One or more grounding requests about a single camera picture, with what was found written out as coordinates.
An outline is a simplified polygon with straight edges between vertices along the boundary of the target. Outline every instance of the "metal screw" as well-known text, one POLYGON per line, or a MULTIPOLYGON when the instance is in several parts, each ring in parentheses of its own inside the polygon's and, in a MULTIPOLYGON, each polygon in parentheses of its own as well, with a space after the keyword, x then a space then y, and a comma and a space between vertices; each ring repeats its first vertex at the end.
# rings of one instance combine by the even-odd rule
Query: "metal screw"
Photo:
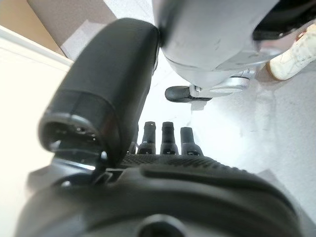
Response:
POLYGON ((61 184, 62 187, 69 187, 71 185, 70 181, 65 181, 61 184))
POLYGON ((202 88, 198 87, 198 86, 194 86, 194 89, 196 90, 196 92, 201 92, 202 88))

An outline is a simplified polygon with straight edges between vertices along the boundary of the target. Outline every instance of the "beige wall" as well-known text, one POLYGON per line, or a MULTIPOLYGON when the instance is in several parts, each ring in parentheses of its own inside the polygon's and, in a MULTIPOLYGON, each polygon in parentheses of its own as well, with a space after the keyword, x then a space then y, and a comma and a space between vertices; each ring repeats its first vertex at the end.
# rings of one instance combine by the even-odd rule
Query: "beige wall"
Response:
POLYGON ((64 55, 27 0, 0 0, 0 25, 64 55))
POLYGON ((2 36, 0 27, 0 121, 5 134, 0 136, 0 237, 12 237, 28 198, 28 173, 48 165, 53 156, 40 146, 38 122, 69 66, 2 36))

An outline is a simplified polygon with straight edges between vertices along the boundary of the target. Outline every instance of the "shoe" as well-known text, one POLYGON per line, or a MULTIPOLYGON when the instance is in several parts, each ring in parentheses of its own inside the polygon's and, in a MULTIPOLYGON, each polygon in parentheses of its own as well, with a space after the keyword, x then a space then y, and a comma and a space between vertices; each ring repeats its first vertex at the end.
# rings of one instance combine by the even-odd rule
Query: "shoe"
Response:
POLYGON ((276 80, 288 80, 316 59, 316 24, 283 54, 266 64, 266 69, 276 80))

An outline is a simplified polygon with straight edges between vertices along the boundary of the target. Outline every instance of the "gray machine part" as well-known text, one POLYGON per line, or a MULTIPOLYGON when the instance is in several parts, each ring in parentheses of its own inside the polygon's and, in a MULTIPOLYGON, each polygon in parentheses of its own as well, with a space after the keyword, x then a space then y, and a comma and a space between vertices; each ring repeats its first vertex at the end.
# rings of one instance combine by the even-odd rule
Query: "gray machine part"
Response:
POLYGON ((153 1, 162 50, 174 71, 191 83, 192 97, 212 98, 247 89, 262 64, 288 50, 312 23, 284 37, 281 33, 279 39, 254 40, 255 28, 278 2, 153 1), (251 73, 239 76, 247 71, 251 73))

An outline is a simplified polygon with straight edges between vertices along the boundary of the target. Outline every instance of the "textured black surface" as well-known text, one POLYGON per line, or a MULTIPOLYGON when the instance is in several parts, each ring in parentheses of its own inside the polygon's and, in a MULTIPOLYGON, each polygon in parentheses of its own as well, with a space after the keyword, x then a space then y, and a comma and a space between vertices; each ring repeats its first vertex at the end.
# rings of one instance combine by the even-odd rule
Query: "textured black surface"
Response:
POLYGON ((126 155, 121 167, 136 167, 140 164, 166 164, 175 167, 195 168, 229 168, 211 158, 201 156, 181 155, 126 155))

